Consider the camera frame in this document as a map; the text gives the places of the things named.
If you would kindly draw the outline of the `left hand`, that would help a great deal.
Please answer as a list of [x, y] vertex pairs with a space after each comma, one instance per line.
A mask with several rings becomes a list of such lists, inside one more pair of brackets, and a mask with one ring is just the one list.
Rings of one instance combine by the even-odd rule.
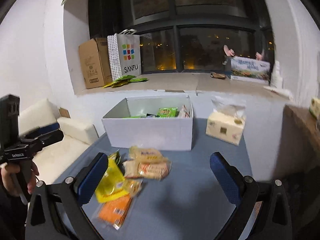
[[[1, 168], [1, 177], [3, 181], [3, 186], [5, 187], [6, 191], [14, 196], [18, 197], [18, 191], [16, 186], [14, 185], [14, 181], [12, 179], [12, 174], [16, 174], [20, 172], [20, 166], [17, 164], [7, 164], [3, 168]], [[29, 182], [27, 183], [28, 193], [32, 194], [35, 186], [36, 186], [36, 176], [39, 175], [38, 168], [36, 164], [32, 161], [31, 162], [31, 177]]]

